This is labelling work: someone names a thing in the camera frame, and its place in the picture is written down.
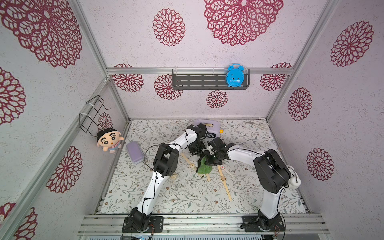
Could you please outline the beige watch long diagonal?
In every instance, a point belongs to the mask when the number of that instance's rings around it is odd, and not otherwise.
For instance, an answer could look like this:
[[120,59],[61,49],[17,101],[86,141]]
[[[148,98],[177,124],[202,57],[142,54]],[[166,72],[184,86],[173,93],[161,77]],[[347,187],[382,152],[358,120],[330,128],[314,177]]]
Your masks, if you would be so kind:
[[194,163],[192,163],[188,158],[187,156],[184,154],[184,153],[181,153],[182,157],[184,158],[184,160],[188,163],[188,165],[190,166],[191,169],[194,169],[196,167],[196,165]]

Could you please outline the green cleaning cloth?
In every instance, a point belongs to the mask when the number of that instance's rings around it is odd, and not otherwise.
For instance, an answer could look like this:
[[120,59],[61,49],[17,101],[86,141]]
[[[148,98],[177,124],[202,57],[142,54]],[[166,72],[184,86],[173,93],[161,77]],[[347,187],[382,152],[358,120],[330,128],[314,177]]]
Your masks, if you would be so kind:
[[206,165],[206,157],[201,156],[198,160],[197,173],[201,175],[209,174],[212,171],[212,166]]

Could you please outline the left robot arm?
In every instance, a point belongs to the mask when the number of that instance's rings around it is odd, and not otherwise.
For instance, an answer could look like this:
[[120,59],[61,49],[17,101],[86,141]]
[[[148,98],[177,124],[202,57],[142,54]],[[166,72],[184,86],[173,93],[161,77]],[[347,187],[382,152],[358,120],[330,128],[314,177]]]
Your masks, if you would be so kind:
[[129,220],[132,221],[133,226],[142,229],[148,225],[160,190],[177,169],[179,153],[188,146],[198,143],[206,133],[207,127],[202,123],[196,126],[189,125],[184,133],[172,142],[159,144],[150,183],[138,205],[129,214]]

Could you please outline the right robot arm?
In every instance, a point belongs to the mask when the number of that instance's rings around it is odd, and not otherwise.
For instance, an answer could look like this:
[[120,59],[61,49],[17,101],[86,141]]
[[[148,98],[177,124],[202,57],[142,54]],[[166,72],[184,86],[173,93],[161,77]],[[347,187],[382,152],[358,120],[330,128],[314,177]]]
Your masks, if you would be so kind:
[[264,223],[276,221],[282,191],[290,186],[293,174],[279,154],[269,149],[263,153],[238,147],[236,144],[225,144],[219,137],[208,143],[202,150],[197,163],[197,173],[204,175],[204,167],[223,164],[224,160],[238,161],[254,166],[259,182],[264,189],[262,206],[258,212],[259,220]]

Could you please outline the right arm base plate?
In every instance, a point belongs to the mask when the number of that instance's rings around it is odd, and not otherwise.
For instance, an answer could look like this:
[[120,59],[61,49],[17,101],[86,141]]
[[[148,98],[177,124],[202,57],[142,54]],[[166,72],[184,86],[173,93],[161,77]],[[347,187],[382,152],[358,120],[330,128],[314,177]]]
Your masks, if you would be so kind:
[[245,232],[284,232],[286,226],[281,215],[276,215],[273,219],[259,217],[256,215],[242,216],[241,228]]

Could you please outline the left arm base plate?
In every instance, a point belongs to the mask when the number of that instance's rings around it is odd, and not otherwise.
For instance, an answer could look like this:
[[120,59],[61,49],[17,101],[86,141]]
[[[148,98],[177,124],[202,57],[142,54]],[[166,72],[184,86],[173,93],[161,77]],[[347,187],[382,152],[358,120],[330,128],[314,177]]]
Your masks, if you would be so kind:
[[122,233],[162,233],[164,217],[150,216],[141,220],[141,217],[127,216],[124,219]]

